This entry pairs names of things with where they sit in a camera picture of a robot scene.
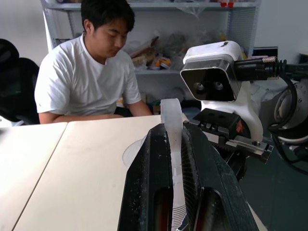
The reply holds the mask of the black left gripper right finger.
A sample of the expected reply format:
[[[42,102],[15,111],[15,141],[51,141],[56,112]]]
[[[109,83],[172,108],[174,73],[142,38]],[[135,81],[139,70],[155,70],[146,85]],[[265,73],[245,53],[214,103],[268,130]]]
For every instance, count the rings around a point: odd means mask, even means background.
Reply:
[[[259,231],[233,170],[190,123],[183,123],[181,167],[188,231]]]

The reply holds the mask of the black box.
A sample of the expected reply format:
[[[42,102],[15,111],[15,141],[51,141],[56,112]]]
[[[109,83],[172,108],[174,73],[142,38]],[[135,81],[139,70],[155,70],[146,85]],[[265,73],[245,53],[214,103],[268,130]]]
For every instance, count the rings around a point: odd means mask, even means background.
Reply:
[[[254,47],[252,56],[278,56],[278,47]]]

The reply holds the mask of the clear bags of clutter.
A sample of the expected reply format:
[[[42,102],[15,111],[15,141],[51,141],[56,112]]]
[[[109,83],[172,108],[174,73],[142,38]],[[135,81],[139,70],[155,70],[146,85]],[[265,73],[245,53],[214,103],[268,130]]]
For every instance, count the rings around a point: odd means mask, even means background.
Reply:
[[[132,58],[136,72],[166,70],[153,67],[156,57],[166,57],[171,60],[171,67],[168,70],[181,70],[187,50],[197,44],[195,35],[176,31],[170,35],[155,34],[153,38],[143,43],[130,41],[124,46],[124,51]]]

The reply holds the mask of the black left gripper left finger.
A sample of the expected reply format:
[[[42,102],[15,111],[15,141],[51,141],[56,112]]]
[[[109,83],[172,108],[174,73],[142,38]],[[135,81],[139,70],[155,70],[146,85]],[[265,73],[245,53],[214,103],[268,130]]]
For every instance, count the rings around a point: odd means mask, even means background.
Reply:
[[[117,231],[171,231],[173,180],[167,132],[149,130],[128,168]]]

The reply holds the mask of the black office chair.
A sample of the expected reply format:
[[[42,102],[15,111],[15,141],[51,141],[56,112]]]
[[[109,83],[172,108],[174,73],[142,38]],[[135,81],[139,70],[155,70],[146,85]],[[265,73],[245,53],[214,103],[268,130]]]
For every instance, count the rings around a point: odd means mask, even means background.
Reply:
[[[34,91],[38,65],[20,57],[17,48],[0,38],[0,116],[27,125],[39,124]]]

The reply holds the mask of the translucent white strip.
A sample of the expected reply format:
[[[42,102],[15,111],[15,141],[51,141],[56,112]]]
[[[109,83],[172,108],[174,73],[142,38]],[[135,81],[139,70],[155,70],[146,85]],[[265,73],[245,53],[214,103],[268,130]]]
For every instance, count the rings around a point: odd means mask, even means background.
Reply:
[[[161,122],[167,132],[170,156],[171,174],[173,180],[172,231],[182,231],[186,225],[186,205],[183,190],[181,139],[182,139],[182,110],[178,99],[161,101]]]

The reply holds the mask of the clear plastic cup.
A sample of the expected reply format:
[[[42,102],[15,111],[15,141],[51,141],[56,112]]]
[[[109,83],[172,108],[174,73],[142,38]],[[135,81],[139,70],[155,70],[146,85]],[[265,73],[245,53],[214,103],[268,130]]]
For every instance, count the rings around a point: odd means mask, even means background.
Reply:
[[[139,150],[141,149],[144,141],[145,141],[144,137],[143,139],[137,140],[134,143],[132,143],[122,154],[122,161],[124,163],[124,165],[129,168],[130,165],[132,164],[132,162],[134,161],[137,153],[139,152]]]

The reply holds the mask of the man in white t-shirt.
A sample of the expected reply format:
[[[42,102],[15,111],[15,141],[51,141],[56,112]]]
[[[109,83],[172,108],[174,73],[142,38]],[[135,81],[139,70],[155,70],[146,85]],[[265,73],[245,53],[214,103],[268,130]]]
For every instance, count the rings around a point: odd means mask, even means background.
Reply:
[[[151,115],[123,51],[135,23],[127,0],[82,0],[81,18],[82,35],[41,62],[35,88],[40,123],[117,118],[120,98],[133,116]]]

